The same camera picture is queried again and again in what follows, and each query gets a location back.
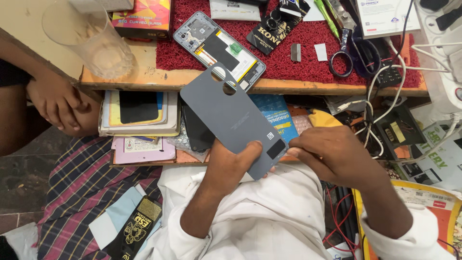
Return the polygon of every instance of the drinking glass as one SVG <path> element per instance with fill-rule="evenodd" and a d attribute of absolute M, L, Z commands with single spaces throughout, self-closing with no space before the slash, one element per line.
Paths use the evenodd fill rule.
<path fill-rule="evenodd" d="M 42 28 L 52 41 L 80 56 L 96 76 L 117 78 L 133 65 L 130 47 L 94 0 L 57 0 L 43 12 Z"/>

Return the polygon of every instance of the green screwdriver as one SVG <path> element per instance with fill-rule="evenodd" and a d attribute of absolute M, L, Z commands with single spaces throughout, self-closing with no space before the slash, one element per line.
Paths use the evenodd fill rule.
<path fill-rule="evenodd" d="M 329 28 L 330 28 L 332 34 L 335 37 L 337 37 L 337 39 L 340 40 L 339 31 L 337 30 L 337 26 L 335 26 L 334 21 L 330 18 L 329 14 L 327 13 L 326 7 L 324 7 L 324 3 L 322 2 L 322 0 L 314 0 L 314 2 L 317 5 L 317 7 L 319 8 L 319 10 L 321 11 L 324 18 L 326 19 L 327 24 L 329 25 Z"/>

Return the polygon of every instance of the striped fabric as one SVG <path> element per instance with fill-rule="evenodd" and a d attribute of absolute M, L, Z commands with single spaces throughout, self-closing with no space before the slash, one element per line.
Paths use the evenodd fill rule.
<path fill-rule="evenodd" d="M 43 219 L 38 223 L 38 259 L 110 259 L 99 250 L 88 224 L 138 183 L 162 203 L 162 168 L 109 168 L 112 138 L 73 139 L 50 174 Z"/>

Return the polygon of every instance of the scissors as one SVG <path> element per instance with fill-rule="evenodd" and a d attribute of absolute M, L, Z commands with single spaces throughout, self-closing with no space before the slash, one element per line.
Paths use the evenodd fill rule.
<path fill-rule="evenodd" d="M 335 52 L 329 59 L 330 72 L 338 77 L 348 77 L 353 68 L 363 78 L 371 78 L 380 70 L 381 58 L 377 48 L 368 40 L 362 37 L 361 27 L 357 26 L 350 13 L 345 11 L 339 0 L 324 0 L 339 27 L 341 28 L 340 50 Z M 374 66 L 368 66 L 365 56 L 369 55 Z M 334 58 L 341 56 L 345 58 L 346 70 L 339 73 L 334 68 Z"/>

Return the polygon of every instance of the red bristle mat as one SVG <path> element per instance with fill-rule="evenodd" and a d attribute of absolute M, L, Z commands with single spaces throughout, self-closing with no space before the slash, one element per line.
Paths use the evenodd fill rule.
<path fill-rule="evenodd" d="M 270 0 L 268 11 L 273 10 L 278 4 L 278 0 Z M 179 28 L 196 11 L 203 11 L 210 16 L 210 4 L 207 0 L 175 0 L 174 31 Z M 251 21 L 231 21 L 216 20 L 226 32 L 231 34 L 244 47 L 260 58 L 267 66 L 265 73 L 261 76 L 266 79 L 284 80 L 303 80 L 321 83 L 339 83 L 349 85 L 365 85 L 366 80 L 359 77 L 355 71 L 347 78 L 334 77 L 328 67 L 328 62 L 317 60 L 314 45 L 325 43 L 327 55 L 330 57 L 339 50 L 338 40 L 331 34 L 326 21 L 301 22 L 293 31 L 269 54 L 264 55 L 259 50 L 252 49 L 247 41 L 247 34 L 258 24 Z M 398 48 L 400 37 L 392 37 L 393 42 Z M 290 47 L 292 43 L 300 43 L 302 51 L 302 61 L 293 62 L 290 59 Z M 410 50 L 411 66 L 419 67 L 417 54 L 413 49 Z M 345 64 L 341 59 L 334 61 L 334 66 L 338 71 L 344 70 Z M 197 69 L 205 70 L 205 67 L 192 57 L 183 47 L 175 41 L 158 41 L 156 68 L 165 70 L 174 69 Z M 406 71 L 406 82 L 404 87 L 419 87 L 421 82 L 420 74 L 416 70 Z"/>

